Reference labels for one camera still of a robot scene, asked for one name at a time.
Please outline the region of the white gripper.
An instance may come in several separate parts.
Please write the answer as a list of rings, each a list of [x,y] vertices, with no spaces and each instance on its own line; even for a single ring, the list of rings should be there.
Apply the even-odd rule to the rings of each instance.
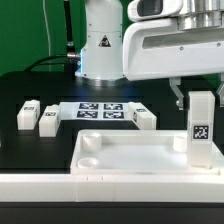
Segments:
[[[224,72],[224,14],[220,22],[187,30],[179,29],[176,18],[133,23],[123,39],[124,75],[129,80],[170,78],[176,105],[182,110],[180,77]]]

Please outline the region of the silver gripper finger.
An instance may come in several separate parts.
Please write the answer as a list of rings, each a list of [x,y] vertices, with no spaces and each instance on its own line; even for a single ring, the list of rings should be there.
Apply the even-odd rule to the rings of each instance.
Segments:
[[[224,73],[220,74],[220,85],[217,89],[220,107],[224,107]]]

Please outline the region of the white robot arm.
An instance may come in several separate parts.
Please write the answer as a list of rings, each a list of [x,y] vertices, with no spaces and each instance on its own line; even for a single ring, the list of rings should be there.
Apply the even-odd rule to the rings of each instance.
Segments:
[[[124,77],[167,78],[183,107],[182,77],[218,74],[224,106],[224,0],[132,0],[127,29],[120,0],[85,0],[85,11],[81,80],[109,85]]]

